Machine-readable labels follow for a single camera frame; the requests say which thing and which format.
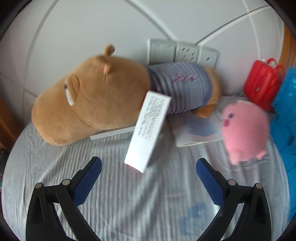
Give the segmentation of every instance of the wall socket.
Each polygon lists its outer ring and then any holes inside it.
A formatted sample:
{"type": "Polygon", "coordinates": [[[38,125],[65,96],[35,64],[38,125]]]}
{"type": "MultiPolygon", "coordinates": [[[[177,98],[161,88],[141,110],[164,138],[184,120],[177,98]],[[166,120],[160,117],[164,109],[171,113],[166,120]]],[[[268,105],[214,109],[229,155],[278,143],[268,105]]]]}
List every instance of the wall socket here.
{"type": "Polygon", "coordinates": [[[215,49],[181,41],[150,39],[148,64],[184,61],[215,67],[219,52],[215,49]]]}

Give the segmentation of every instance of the red bag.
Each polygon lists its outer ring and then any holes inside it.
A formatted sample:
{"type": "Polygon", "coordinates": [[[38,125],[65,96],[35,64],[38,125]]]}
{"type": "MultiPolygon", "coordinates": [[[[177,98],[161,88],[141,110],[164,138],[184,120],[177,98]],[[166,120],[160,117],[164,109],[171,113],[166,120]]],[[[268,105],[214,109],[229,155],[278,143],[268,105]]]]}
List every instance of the red bag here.
{"type": "Polygon", "coordinates": [[[266,62],[256,60],[244,85],[244,93],[248,99],[266,111],[273,110],[271,104],[284,78],[284,75],[278,74],[279,68],[284,66],[275,61],[276,67],[272,68],[272,61],[275,59],[270,58],[266,62]]]}

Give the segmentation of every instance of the pink plush toy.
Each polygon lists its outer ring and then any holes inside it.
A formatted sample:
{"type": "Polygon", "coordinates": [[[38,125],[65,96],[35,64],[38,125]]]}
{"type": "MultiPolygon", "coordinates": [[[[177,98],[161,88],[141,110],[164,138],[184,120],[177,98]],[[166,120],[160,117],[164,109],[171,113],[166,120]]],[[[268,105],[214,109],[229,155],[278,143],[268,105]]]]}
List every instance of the pink plush toy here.
{"type": "Polygon", "coordinates": [[[222,112],[222,135],[229,160],[237,165],[266,154],[269,122],[265,112],[248,101],[237,101],[222,112]]]}

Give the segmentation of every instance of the blue gripper pad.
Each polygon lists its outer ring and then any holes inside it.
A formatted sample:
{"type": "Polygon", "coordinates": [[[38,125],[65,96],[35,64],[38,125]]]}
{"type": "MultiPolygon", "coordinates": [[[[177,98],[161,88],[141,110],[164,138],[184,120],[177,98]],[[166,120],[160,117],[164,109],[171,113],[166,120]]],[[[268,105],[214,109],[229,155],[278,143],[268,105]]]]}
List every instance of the blue gripper pad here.
{"type": "Polygon", "coordinates": [[[102,171],[102,161],[100,158],[96,157],[93,164],[86,171],[78,185],[76,186],[73,193],[73,203],[76,207],[83,204],[89,195],[93,185],[98,179],[100,173],[102,171]]]}
{"type": "Polygon", "coordinates": [[[226,179],[220,172],[215,171],[204,158],[196,162],[196,172],[213,203],[220,207],[223,206],[227,190],[226,179]]]}

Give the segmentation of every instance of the striped shirt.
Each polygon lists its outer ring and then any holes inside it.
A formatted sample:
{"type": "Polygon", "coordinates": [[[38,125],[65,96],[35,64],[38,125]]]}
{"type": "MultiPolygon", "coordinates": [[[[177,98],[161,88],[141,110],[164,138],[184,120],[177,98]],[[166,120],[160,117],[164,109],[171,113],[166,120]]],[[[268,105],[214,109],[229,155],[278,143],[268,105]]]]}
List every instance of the striped shirt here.
{"type": "Polygon", "coordinates": [[[203,67],[195,63],[173,62],[148,66],[151,90],[172,97],[168,114],[205,106],[212,92],[203,67]]]}

